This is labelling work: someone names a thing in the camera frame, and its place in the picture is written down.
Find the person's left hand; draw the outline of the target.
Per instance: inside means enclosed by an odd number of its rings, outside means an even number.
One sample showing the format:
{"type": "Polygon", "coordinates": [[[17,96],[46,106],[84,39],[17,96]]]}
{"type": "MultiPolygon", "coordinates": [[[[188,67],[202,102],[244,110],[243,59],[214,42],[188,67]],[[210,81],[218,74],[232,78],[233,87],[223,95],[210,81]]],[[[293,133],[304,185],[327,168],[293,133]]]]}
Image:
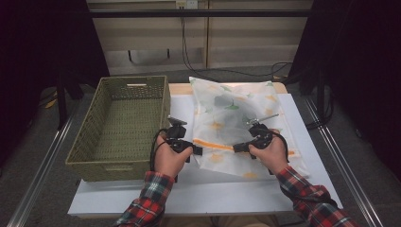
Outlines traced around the person's left hand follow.
{"type": "Polygon", "coordinates": [[[169,146],[162,135],[157,137],[156,142],[158,148],[155,154],[154,170],[171,178],[177,177],[183,169],[185,161],[193,153],[193,149],[189,147],[181,153],[177,153],[169,146]]]}

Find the green woven basket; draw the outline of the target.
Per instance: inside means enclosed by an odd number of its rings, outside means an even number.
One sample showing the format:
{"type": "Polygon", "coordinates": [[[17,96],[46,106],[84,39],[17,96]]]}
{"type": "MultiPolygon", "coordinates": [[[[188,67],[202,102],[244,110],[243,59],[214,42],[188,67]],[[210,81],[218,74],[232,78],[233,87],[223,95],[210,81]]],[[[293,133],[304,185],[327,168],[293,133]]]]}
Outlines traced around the green woven basket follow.
{"type": "Polygon", "coordinates": [[[141,180],[169,114],[167,77],[103,78],[65,164],[86,182],[141,180]]]}

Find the black metal stand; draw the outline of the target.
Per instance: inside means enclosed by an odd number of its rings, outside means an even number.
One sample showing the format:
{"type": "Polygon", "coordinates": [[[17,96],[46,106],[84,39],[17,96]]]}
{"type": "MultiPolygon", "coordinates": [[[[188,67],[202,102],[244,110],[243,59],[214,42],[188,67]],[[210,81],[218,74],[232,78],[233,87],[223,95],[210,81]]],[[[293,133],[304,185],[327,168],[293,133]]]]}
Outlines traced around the black metal stand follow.
{"type": "Polygon", "coordinates": [[[319,83],[317,85],[317,111],[321,122],[324,119],[324,71],[319,71],[319,83]]]}
{"type": "Polygon", "coordinates": [[[74,99],[78,100],[83,97],[83,91],[81,90],[78,79],[73,73],[68,71],[60,71],[57,79],[57,100],[59,102],[59,126],[61,130],[67,121],[67,106],[66,106],[66,93],[74,99]]]}

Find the black garment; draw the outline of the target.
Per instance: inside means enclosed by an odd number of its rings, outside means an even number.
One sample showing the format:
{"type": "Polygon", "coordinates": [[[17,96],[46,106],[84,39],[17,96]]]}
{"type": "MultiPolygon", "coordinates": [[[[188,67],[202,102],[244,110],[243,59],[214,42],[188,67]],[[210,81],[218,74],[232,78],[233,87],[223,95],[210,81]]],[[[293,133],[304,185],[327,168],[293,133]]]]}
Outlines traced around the black garment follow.
{"type": "Polygon", "coordinates": [[[250,141],[247,122],[256,118],[255,108],[244,100],[232,96],[216,96],[214,99],[214,128],[217,139],[224,145],[232,146],[250,141]]]}

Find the white table mat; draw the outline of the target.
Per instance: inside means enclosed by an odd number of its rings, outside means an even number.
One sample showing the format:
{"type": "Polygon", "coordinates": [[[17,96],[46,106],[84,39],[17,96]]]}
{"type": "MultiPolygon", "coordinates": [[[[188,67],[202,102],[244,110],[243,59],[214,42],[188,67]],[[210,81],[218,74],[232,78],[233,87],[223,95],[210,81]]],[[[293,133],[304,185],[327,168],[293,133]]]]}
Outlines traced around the white table mat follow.
{"type": "MultiPolygon", "coordinates": [[[[310,183],[324,185],[331,198],[338,201],[340,198],[292,96],[280,94],[278,98],[289,128],[294,133],[295,144],[309,171],[307,179],[310,183]]],[[[68,214],[80,218],[117,218],[139,197],[142,187],[142,180],[82,181],[68,214]]],[[[166,203],[168,216],[262,214],[291,209],[292,202],[282,193],[279,183],[273,177],[244,179],[200,169],[195,162],[183,167],[166,203]]]]}

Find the person's right hand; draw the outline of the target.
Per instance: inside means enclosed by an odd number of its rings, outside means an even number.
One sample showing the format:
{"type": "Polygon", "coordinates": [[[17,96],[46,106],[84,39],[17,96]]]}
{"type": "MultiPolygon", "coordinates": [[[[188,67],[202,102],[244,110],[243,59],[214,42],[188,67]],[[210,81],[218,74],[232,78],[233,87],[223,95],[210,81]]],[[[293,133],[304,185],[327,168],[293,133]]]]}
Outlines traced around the person's right hand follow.
{"type": "Polygon", "coordinates": [[[269,169],[274,175],[280,173],[288,167],[286,156],[286,146],[282,139],[278,136],[279,131],[273,129],[273,137],[270,144],[264,149],[258,149],[253,145],[249,145],[250,154],[256,156],[261,163],[269,169]]]}

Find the white wall outlet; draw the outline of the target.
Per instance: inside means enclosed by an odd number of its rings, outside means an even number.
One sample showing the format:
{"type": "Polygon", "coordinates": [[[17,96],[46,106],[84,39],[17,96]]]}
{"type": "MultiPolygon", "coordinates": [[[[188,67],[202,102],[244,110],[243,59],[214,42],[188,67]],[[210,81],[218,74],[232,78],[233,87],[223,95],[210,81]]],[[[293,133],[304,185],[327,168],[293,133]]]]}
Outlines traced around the white wall outlet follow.
{"type": "Polygon", "coordinates": [[[198,0],[176,0],[177,9],[197,9],[198,7],[198,0]]]}

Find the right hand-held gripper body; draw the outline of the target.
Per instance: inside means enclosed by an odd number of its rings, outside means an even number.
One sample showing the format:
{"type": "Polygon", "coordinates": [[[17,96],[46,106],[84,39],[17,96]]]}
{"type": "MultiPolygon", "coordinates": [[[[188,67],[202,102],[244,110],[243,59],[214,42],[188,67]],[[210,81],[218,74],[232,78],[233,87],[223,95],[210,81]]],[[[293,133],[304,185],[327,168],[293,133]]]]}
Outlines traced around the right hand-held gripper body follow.
{"type": "Polygon", "coordinates": [[[261,124],[261,121],[273,118],[275,116],[278,116],[278,113],[263,117],[261,119],[253,118],[246,122],[246,124],[250,127],[249,133],[253,137],[251,144],[256,148],[264,149],[271,143],[275,132],[271,131],[265,124],[261,124]]]}

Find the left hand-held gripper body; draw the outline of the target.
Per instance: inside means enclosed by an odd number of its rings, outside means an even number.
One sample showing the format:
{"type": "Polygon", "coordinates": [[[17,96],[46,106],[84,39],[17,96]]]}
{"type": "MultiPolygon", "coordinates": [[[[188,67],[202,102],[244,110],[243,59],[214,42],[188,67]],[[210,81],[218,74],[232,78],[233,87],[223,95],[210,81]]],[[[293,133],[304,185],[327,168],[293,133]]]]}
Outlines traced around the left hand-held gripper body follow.
{"type": "Polygon", "coordinates": [[[177,153],[183,152],[186,148],[192,148],[191,142],[183,140],[186,134],[185,121],[169,116],[168,118],[171,127],[166,131],[166,142],[177,153]]]}

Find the black curtain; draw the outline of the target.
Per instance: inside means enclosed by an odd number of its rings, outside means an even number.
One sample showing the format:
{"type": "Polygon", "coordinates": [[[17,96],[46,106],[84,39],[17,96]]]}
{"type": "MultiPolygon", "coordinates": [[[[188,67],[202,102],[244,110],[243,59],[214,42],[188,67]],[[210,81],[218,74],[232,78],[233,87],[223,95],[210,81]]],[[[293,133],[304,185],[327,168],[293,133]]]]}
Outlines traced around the black curtain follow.
{"type": "Polygon", "coordinates": [[[313,0],[289,77],[320,78],[401,179],[401,0],[313,0]]]}
{"type": "Polygon", "coordinates": [[[0,0],[0,166],[33,119],[44,88],[94,87],[109,76],[87,0],[0,0]]]}

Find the white leaf-print mesh laundry bag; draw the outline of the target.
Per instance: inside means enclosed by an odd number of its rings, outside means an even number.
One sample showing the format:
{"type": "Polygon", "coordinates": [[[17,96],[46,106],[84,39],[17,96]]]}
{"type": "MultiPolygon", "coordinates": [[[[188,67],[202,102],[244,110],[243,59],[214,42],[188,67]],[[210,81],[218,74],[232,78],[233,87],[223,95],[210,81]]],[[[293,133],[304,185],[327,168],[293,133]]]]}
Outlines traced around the white leaf-print mesh laundry bag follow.
{"type": "Polygon", "coordinates": [[[288,144],[289,165],[302,176],[309,175],[272,82],[231,86],[192,78],[190,84],[195,98],[193,143],[202,148],[202,155],[195,157],[199,168],[250,179],[267,179],[270,176],[268,170],[250,153],[234,152],[233,146],[218,141],[213,120],[214,99],[226,95],[249,102],[255,108],[258,119],[278,114],[261,121],[261,124],[280,132],[288,144]]]}

